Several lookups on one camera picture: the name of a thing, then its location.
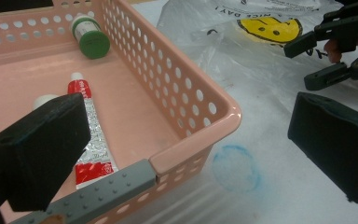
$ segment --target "toothpaste tube cap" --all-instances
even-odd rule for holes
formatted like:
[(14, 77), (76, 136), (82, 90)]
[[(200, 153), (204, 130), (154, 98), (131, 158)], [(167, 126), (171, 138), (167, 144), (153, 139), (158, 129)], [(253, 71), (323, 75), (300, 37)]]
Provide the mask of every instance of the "toothpaste tube cap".
[(54, 95), (54, 94), (47, 94), (47, 95), (39, 96), (36, 98), (36, 100), (34, 100), (33, 109), (36, 110), (39, 106), (47, 103), (49, 100), (57, 98), (57, 97), (58, 97), (58, 95)]
[(79, 79), (84, 79), (84, 78), (81, 73), (75, 72), (75, 73), (72, 73), (71, 79), (74, 81), (74, 80), (79, 80)]

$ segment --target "toothpaste tube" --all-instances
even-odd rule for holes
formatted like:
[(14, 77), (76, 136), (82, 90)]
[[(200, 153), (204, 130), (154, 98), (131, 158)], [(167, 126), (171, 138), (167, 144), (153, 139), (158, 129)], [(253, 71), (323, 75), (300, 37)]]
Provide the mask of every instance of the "toothpaste tube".
[(86, 151), (75, 166), (76, 188), (81, 189), (106, 175), (118, 171), (118, 168), (106, 144), (101, 125), (98, 121), (91, 98), (89, 83), (80, 73), (73, 73), (71, 78), (72, 81), (68, 85), (68, 93), (80, 92), (83, 94), (89, 119), (89, 131), (91, 133), (91, 140), (86, 146)]

